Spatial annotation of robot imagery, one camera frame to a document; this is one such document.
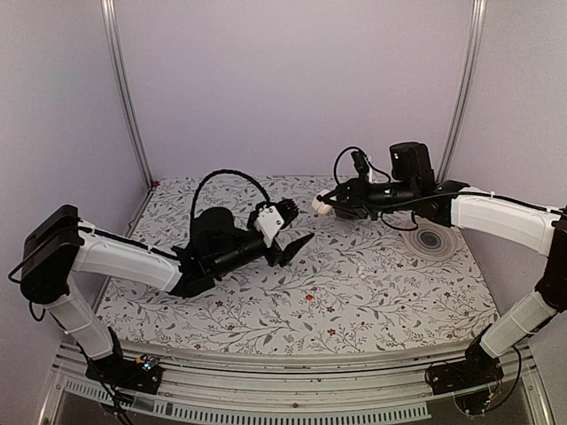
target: wall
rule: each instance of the wall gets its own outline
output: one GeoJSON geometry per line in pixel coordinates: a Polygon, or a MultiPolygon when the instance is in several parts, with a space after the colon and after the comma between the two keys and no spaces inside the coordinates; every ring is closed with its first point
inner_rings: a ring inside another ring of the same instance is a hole
{"type": "MultiPolygon", "coordinates": [[[[488,2],[470,103],[450,174],[543,205],[567,204],[567,3],[488,2]]],[[[501,311],[541,277],[545,259],[467,234],[501,311]]],[[[531,340],[554,410],[567,423],[567,316],[531,340]]]]}
{"type": "MultiPolygon", "coordinates": [[[[51,320],[31,319],[27,301],[5,276],[21,260],[26,235],[60,205],[77,205],[83,218],[123,232],[144,186],[100,2],[13,0],[2,9],[0,422],[28,425],[37,420],[60,332],[51,320]]],[[[82,283],[92,297],[97,288],[82,283]]]]}
{"type": "Polygon", "coordinates": [[[389,169],[405,140],[438,164],[472,3],[117,2],[153,172],[328,175],[350,144],[389,169]]]}

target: circular target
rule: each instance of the circular target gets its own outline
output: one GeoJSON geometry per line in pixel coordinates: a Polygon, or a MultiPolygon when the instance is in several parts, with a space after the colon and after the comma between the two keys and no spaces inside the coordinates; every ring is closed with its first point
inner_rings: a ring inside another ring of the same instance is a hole
{"type": "MultiPolygon", "coordinates": [[[[416,256],[429,261],[451,259],[459,249],[459,239],[450,228],[444,228],[425,219],[416,218],[419,228],[413,232],[402,232],[406,246],[416,256]]],[[[411,227],[408,221],[402,226],[411,227]]]]}

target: table surface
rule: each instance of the table surface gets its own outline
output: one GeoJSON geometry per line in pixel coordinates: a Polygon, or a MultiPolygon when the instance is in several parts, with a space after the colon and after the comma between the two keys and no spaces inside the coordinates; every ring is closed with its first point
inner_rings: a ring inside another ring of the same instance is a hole
{"type": "MultiPolygon", "coordinates": [[[[470,340],[497,317],[483,276],[460,232],[449,260],[418,258],[400,232],[370,220],[321,216],[311,200],[330,177],[264,177],[274,200],[289,197],[299,217],[278,236],[285,246],[315,238],[292,264],[255,261],[195,298],[169,296],[141,283],[111,279],[99,317],[118,337],[191,350],[254,354],[382,352],[470,340]]],[[[133,238],[162,249],[188,242],[190,201],[199,179],[160,183],[133,238]]],[[[222,205],[244,228],[261,198],[233,176],[212,179],[198,211],[222,205]]],[[[388,220],[407,219],[394,214],[388,220]]]]}

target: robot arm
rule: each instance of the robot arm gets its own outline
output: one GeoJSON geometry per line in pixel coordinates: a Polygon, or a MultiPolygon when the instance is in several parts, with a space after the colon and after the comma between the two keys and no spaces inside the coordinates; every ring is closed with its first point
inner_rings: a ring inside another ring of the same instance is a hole
{"type": "Polygon", "coordinates": [[[9,278],[79,343],[89,364],[87,377],[155,394],[162,373],[157,359],[124,359],[113,330],[97,318],[70,273],[105,274],[179,297],[195,297],[226,273],[260,257],[271,267],[287,265],[313,237],[308,234],[284,250],[279,247],[277,234],[298,213],[290,199],[265,202],[250,214],[248,229],[241,229],[235,227],[228,209],[209,208],[192,222],[187,246],[174,247],[175,254],[170,254],[98,229],[81,220],[76,207],[64,205],[29,235],[24,259],[9,278]],[[13,276],[20,269],[18,281],[13,276]]]}
{"type": "Polygon", "coordinates": [[[553,207],[530,205],[447,181],[436,184],[427,148],[400,143],[390,148],[396,182],[373,183],[366,154],[352,154],[359,176],[325,190],[313,202],[319,213],[335,209],[344,219],[372,220],[385,213],[411,211],[440,225],[474,229],[520,243],[548,257],[534,291],[485,329],[465,352],[462,364],[428,370],[428,383],[440,394],[502,378],[498,358],[567,308],[567,216],[553,207]]]}

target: floral tablecloth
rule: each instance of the floral tablecloth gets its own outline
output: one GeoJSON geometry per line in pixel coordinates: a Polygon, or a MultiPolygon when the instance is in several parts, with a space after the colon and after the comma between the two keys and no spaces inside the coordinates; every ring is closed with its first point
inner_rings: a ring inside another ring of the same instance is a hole
{"type": "MultiPolygon", "coordinates": [[[[274,200],[294,199],[299,217],[282,231],[285,246],[315,238],[285,268],[255,261],[216,288],[185,299],[141,283],[112,279],[99,317],[123,339],[175,348],[257,354],[376,352],[469,340],[494,321],[496,308],[469,248],[450,260],[416,257],[400,233],[380,222],[317,215],[311,200],[332,189],[329,177],[265,177],[274,200]]],[[[188,242],[190,201],[198,179],[157,187],[133,238],[162,249],[188,242]]],[[[224,205],[245,226],[261,200],[233,176],[211,180],[198,214],[224,205]]],[[[392,223],[406,219],[402,214],[392,223]]]]}

